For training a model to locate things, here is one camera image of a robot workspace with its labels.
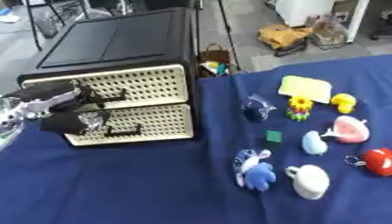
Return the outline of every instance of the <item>perforated drawer front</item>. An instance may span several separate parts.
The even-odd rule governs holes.
[[[186,104],[147,108],[123,108],[110,110],[110,118],[99,130],[84,136],[66,135],[75,146],[94,144],[119,144],[143,141],[170,140],[193,137],[190,107]],[[123,135],[141,126],[140,135]],[[106,136],[109,127],[120,136]]]
[[[181,65],[65,75],[26,80],[22,85],[27,88],[38,83],[63,80],[81,81],[104,98],[120,96],[125,89],[126,100],[106,102],[106,109],[179,103],[188,100],[185,69]]]

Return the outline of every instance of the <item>floor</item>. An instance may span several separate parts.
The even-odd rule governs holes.
[[[288,64],[392,53],[392,37],[385,37],[379,41],[368,39],[368,33],[374,26],[380,9],[387,7],[392,9],[390,1],[372,1],[358,38],[353,44],[330,51],[323,51],[311,45],[305,52],[282,58],[274,57],[272,51],[256,39],[258,28],[282,23],[281,18],[263,4],[263,0],[222,1],[233,31],[234,45],[240,64],[245,71],[263,71]],[[18,87],[17,76],[29,58],[37,52],[25,8],[14,8],[14,13],[22,20],[16,24],[0,24],[0,95],[9,93]],[[203,48],[210,43],[217,42],[229,49],[217,1],[204,1],[200,26]]]

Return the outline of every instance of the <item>white cup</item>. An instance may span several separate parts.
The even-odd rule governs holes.
[[[328,174],[316,165],[289,166],[286,174],[294,180],[294,189],[299,196],[307,200],[321,199],[329,187]]]

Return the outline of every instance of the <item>table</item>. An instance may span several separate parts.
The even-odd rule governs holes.
[[[199,81],[203,135],[196,140],[135,143],[105,150],[75,150],[61,136],[39,132],[35,123],[0,153],[1,223],[241,223],[379,224],[392,213],[391,178],[344,164],[345,155],[392,147],[392,56],[345,59]],[[306,122],[285,118],[287,99],[277,95],[284,75],[330,81],[360,104],[353,116],[369,120],[362,144],[329,141],[323,157],[306,156],[300,139],[320,132],[339,115],[317,104]],[[249,123],[242,99],[258,92],[278,111],[264,123]],[[269,162],[277,182],[267,192],[235,185],[231,162],[239,149],[261,149],[265,130],[283,132],[283,148]],[[299,198],[284,176],[288,165],[323,167],[332,180],[325,197]]]

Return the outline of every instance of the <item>blue plush keychain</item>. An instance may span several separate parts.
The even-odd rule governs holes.
[[[275,182],[277,176],[272,171],[271,164],[260,162],[260,160],[270,155],[270,150],[262,150],[260,154],[254,150],[240,150],[233,162],[237,185],[246,186],[249,190],[256,188],[261,192],[268,190],[269,182]]]

